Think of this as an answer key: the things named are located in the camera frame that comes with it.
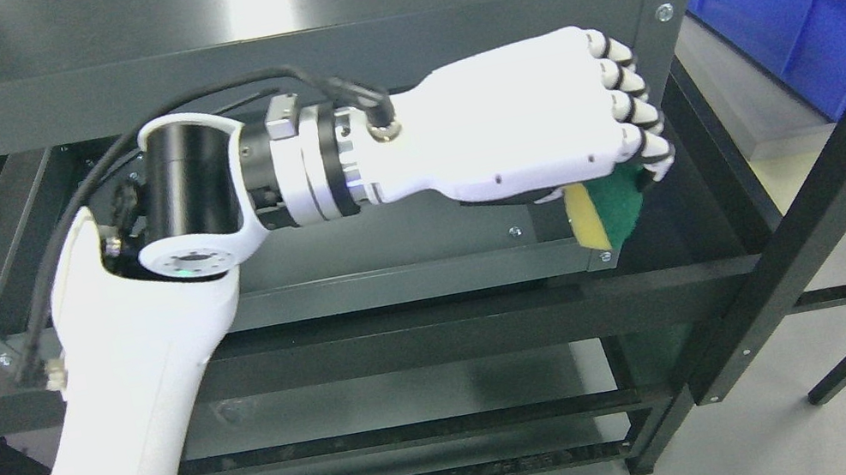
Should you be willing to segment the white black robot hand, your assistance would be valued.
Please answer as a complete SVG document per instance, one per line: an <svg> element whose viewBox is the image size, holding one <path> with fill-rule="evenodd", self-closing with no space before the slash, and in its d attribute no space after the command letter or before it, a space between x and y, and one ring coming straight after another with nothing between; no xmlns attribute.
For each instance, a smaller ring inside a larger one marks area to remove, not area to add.
<svg viewBox="0 0 846 475"><path fill-rule="evenodd" d="M501 201L607 177L663 180L675 147L627 44L562 27L433 70L392 100L399 132L378 141L353 112L357 201L434 190Z"/></svg>

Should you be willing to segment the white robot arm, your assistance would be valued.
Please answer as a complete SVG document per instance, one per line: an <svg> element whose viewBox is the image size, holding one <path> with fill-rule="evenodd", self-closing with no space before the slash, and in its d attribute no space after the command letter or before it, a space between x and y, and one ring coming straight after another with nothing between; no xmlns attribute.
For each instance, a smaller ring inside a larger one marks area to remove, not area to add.
<svg viewBox="0 0 846 475"><path fill-rule="evenodd" d="M66 412L50 475L178 475L199 384L237 311L238 267L271 232L261 213L301 226L360 209L349 139L394 113L385 93L335 87L310 105L276 96L262 121L172 113L126 136L147 163L133 269L107 268L84 201L54 267L52 379Z"/></svg>

